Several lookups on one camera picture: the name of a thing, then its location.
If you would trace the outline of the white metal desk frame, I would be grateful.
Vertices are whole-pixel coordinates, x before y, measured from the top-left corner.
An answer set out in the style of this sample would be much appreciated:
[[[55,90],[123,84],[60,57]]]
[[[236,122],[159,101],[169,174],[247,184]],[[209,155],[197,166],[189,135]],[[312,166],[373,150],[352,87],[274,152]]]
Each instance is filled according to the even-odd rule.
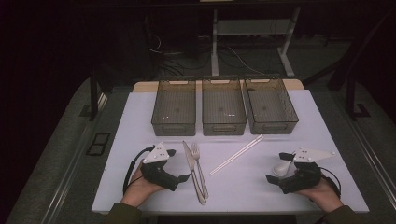
[[[285,40],[283,45],[276,49],[277,54],[286,75],[294,77],[295,73],[287,53],[300,11],[301,9],[296,7],[289,19],[219,20],[218,11],[215,9],[212,22],[211,74],[219,75],[218,37],[220,35],[283,35]]]

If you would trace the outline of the steel table knife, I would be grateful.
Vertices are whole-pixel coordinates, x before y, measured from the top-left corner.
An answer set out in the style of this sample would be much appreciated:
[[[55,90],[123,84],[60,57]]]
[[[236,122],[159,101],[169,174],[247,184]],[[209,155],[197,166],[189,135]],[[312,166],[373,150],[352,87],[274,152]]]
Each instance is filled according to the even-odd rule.
[[[193,158],[193,156],[191,154],[191,151],[190,151],[190,148],[189,148],[188,144],[185,141],[183,141],[182,145],[184,147],[186,159],[187,159],[190,171],[191,171],[192,182],[193,182],[193,185],[194,185],[194,189],[195,189],[195,192],[196,192],[196,196],[197,196],[198,202],[201,205],[206,205],[206,199],[205,199],[204,194],[202,193],[201,188],[200,188],[200,186],[198,184],[197,176],[196,176],[196,173],[195,173],[195,160],[194,160],[194,158]]]

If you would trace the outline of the person's right hand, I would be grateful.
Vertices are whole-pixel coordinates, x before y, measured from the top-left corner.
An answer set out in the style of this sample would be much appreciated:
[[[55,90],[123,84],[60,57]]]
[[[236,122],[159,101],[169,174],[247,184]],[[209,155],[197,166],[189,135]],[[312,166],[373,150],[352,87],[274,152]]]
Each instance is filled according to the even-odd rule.
[[[310,199],[325,213],[330,213],[344,205],[331,185],[323,178],[313,188],[299,190],[297,194]]]

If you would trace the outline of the translucent brown storage bin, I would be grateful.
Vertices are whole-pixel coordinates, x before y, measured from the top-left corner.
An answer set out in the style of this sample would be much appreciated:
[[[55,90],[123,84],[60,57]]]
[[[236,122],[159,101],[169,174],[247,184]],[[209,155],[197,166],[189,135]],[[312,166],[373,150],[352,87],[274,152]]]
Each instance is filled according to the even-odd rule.
[[[202,81],[202,123],[205,136],[244,134],[247,115],[238,78]]]
[[[159,82],[151,125],[157,136],[195,136],[196,84],[193,80]]]
[[[291,134],[299,121],[282,79],[246,78],[243,87],[252,134]]]

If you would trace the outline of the person's left hand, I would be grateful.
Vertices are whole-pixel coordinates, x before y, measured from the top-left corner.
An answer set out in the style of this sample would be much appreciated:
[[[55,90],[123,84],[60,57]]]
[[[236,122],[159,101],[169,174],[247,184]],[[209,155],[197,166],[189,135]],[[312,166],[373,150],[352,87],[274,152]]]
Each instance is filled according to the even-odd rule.
[[[143,177],[141,164],[139,164],[120,202],[132,207],[138,207],[152,194],[160,190],[163,190],[163,187],[153,184]]]

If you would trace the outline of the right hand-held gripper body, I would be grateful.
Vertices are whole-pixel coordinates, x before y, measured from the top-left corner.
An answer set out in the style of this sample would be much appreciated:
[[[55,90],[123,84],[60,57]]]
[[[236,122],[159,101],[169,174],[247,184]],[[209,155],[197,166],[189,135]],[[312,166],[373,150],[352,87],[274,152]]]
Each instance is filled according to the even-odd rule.
[[[300,147],[292,152],[294,161],[289,172],[280,177],[279,186],[284,194],[316,186],[321,179],[321,171],[317,161],[335,156],[334,152]]]

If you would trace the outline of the black metal stand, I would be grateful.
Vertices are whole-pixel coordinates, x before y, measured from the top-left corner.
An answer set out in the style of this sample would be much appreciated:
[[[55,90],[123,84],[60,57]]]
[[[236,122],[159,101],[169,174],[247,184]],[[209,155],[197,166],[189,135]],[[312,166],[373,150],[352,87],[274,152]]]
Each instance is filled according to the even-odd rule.
[[[99,113],[101,95],[106,92],[106,76],[104,70],[94,67],[90,72],[90,121],[94,121]]]
[[[327,86],[330,91],[340,91],[346,84],[346,112],[352,120],[369,117],[370,114],[363,104],[355,103],[356,78],[352,70],[356,65],[362,51],[365,48],[365,39],[371,28],[370,20],[365,16],[355,16],[347,26],[352,30],[352,43],[344,56],[338,61],[338,65]]]

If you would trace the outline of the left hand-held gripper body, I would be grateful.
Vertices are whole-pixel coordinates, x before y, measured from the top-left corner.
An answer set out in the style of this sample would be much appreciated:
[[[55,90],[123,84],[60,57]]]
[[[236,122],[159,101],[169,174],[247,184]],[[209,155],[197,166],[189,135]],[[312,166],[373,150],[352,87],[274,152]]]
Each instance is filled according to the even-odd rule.
[[[175,191],[178,185],[177,177],[168,174],[163,167],[171,158],[163,143],[154,146],[141,165],[141,172],[147,181],[165,189]]]

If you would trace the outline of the white spoon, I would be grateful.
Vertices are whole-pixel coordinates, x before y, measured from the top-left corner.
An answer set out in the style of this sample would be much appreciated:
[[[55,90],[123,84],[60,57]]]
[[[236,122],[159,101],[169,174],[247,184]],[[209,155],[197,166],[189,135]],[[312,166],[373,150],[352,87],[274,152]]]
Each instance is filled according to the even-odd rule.
[[[282,161],[281,163],[275,165],[273,167],[274,175],[278,177],[285,176],[289,172],[291,165],[292,165],[292,161]]]

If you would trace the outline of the steel fork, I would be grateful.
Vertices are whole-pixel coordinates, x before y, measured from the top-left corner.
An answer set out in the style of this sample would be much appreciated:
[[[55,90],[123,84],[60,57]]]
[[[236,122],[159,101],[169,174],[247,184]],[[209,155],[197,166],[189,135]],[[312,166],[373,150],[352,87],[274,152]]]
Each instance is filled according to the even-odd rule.
[[[196,143],[192,143],[191,144],[191,154],[192,154],[192,156],[195,159],[196,164],[197,164],[203,195],[207,199],[209,197],[208,190],[207,190],[207,187],[206,187],[205,177],[204,177],[203,172],[202,172],[201,164],[199,162],[201,154],[200,154],[200,150],[198,148],[198,145]]]

